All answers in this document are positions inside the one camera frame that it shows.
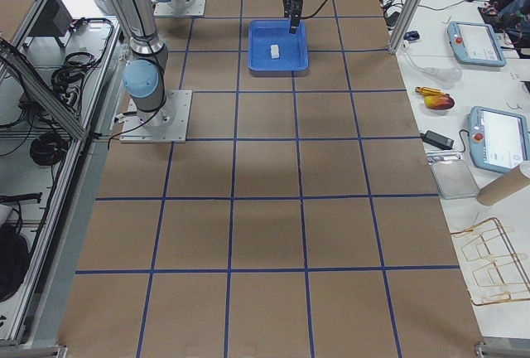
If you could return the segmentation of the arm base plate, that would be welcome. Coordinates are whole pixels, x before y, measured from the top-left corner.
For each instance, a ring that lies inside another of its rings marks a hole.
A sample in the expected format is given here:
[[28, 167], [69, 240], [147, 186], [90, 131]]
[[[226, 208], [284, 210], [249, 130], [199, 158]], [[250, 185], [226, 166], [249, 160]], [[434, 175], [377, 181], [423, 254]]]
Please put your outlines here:
[[123, 121], [121, 143], [184, 143], [190, 117], [192, 91], [167, 90], [166, 103], [154, 116], [140, 111]]
[[155, 18], [203, 17], [206, 0], [154, 0]]

